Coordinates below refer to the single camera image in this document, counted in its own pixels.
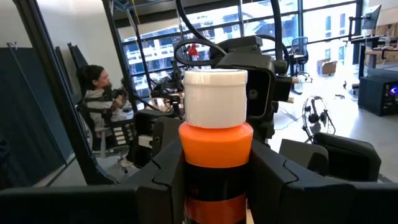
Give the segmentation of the person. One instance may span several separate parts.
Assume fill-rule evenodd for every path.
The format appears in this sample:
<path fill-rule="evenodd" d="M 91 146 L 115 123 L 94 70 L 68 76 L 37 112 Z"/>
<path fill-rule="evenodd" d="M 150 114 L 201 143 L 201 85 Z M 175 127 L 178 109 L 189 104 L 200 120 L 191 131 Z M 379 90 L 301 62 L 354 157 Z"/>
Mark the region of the person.
<path fill-rule="evenodd" d="M 76 75 L 95 131 L 103 130 L 109 123 L 128 119 L 123 111 L 127 96 L 124 93 L 114 95 L 104 67 L 85 65 L 77 70 Z"/>

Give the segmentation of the black wheeled chair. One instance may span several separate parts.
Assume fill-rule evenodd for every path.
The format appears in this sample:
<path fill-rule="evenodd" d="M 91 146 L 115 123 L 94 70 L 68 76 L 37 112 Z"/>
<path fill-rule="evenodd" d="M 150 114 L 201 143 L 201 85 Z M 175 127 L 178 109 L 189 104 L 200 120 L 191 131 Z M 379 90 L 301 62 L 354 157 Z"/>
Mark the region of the black wheeled chair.
<path fill-rule="evenodd" d="M 111 121 L 111 109 L 88 108 L 84 101 L 75 106 L 85 129 L 91 156 L 105 159 L 117 156 L 121 170 L 127 174 L 129 165 L 124 163 L 124 155 L 128 153 L 134 139 L 134 127 L 131 119 Z M 90 113 L 97 113 L 106 121 L 103 128 L 95 129 Z"/>

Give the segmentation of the wooden top desk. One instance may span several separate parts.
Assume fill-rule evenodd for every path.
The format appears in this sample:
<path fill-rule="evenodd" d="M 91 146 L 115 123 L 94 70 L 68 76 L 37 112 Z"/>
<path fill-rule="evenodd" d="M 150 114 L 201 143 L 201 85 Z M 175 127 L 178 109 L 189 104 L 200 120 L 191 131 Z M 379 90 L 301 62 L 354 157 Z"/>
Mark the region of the wooden top desk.
<path fill-rule="evenodd" d="M 358 78 L 361 78 L 364 75 L 365 69 L 365 51 L 366 48 L 369 47 L 373 49 L 380 45 L 384 45 L 386 43 L 387 36 L 386 35 L 375 35 L 375 36 L 354 36 L 349 41 L 351 44 L 354 44 L 354 55 L 353 55 L 353 65 L 358 64 Z"/>

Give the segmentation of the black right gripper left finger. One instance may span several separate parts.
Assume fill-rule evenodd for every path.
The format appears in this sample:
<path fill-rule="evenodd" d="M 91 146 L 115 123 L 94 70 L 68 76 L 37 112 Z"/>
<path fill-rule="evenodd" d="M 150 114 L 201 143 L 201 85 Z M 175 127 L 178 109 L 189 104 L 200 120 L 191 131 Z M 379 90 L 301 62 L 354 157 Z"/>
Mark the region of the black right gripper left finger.
<path fill-rule="evenodd" d="M 182 224 L 179 139 L 121 184 L 0 191 L 0 224 Z"/>

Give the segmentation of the blue mesh office chair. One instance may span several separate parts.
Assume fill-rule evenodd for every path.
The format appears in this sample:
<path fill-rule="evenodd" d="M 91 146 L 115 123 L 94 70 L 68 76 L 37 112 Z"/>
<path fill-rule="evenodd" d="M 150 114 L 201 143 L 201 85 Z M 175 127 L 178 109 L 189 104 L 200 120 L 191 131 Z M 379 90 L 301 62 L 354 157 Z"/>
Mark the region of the blue mesh office chair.
<path fill-rule="evenodd" d="M 312 82 L 308 72 L 304 72 L 303 66 L 308 62 L 308 38 L 307 37 L 297 37 L 292 40 L 291 50 L 290 50 L 290 64 L 293 68 L 290 69 L 295 77 L 303 76 L 304 80 L 307 82 Z"/>

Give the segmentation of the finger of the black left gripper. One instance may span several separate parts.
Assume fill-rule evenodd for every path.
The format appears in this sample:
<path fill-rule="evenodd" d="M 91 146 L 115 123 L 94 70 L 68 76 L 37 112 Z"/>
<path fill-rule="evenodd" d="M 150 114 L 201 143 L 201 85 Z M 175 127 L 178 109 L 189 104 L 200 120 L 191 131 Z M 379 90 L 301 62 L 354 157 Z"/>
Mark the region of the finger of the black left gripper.
<path fill-rule="evenodd" d="M 368 142 L 317 133 L 313 143 L 328 151 L 328 175 L 357 182 L 376 182 L 381 158 Z"/>
<path fill-rule="evenodd" d="M 283 139 L 279 154 L 322 176 L 329 172 L 329 153 L 323 146 Z"/>

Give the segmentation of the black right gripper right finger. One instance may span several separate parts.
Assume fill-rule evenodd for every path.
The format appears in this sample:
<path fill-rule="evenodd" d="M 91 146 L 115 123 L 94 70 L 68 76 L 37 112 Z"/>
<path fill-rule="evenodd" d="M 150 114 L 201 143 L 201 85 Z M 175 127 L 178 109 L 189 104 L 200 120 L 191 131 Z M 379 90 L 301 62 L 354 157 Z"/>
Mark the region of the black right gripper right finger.
<path fill-rule="evenodd" d="M 398 184 L 323 177 L 254 140 L 248 204 L 255 224 L 398 224 Z"/>

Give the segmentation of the black lit computer tower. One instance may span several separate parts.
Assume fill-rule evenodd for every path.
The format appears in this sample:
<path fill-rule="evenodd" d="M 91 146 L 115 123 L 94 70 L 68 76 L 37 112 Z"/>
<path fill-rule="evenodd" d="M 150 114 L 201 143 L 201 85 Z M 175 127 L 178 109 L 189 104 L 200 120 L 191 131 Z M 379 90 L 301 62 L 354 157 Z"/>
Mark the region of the black lit computer tower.
<path fill-rule="evenodd" d="M 398 78 L 381 75 L 361 77 L 358 107 L 378 116 L 398 114 Z"/>

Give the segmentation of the dark blue partition panel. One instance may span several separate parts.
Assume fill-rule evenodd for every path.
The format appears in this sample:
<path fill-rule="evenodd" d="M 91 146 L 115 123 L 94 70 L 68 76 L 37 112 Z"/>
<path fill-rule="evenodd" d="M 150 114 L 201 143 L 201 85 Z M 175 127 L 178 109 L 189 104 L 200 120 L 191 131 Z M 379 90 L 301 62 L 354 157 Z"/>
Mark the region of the dark blue partition panel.
<path fill-rule="evenodd" d="M 31 187 L 73 150 L 32 48 L 0 48 L 0 190 Z"/>

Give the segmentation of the black gantry upright post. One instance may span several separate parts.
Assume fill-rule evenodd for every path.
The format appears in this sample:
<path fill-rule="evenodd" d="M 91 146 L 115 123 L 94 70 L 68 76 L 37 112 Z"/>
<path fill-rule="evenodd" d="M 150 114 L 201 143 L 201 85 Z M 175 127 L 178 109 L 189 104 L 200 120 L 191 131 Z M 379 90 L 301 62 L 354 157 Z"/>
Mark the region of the black gantry upright post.
<path fill-rule="evenodd" d="M 60 114 L 68 140 L 88 185 L 116 184 L 91 156 L 70 90 L 58 65 L 54 47 L 37 0 L 12 0 L 17 7 L 30 42 L 44 67 L 47 83 Z"/>

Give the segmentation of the brown cardboard box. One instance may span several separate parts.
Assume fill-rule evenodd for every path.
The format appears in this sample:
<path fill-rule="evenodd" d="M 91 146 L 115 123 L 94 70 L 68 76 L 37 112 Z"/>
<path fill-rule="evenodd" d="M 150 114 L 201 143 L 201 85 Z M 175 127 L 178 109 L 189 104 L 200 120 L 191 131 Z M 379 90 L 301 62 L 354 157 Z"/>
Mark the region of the brown cardboard box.
<path fill-rule="evenodd" d="M 317 74 L 318 75 L 333 75 L 336 72 L 336 60 L 325 58 L 317 61 Z"/>

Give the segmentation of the small orange paint bottle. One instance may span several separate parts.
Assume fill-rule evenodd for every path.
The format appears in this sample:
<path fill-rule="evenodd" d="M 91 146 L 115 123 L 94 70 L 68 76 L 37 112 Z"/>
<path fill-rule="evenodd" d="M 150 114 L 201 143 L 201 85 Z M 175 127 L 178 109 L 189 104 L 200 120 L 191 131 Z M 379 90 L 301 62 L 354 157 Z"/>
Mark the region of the small orange paint bottle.
<path fill-rule="evenodd" d="M 246 121 L 248 73 L 189 70 L 183 78 L 188 224 L 246 224 L 246 171 L 253 128 Z"/>

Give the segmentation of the black floor fan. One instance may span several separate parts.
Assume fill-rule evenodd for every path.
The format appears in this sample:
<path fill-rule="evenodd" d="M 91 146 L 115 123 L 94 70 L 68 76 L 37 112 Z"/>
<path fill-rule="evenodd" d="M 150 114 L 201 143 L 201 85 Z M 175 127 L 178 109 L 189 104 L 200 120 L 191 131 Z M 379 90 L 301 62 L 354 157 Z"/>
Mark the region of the black floor fan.
<path fill-rule="evenodd" d="M 305 100 L 302 107 L 302 123 L 302 129 L 307 135 L 304 143 L 313 142 L 317 133 L 336 133 L 327 104 L 320 96 L 312 95 Z"/>

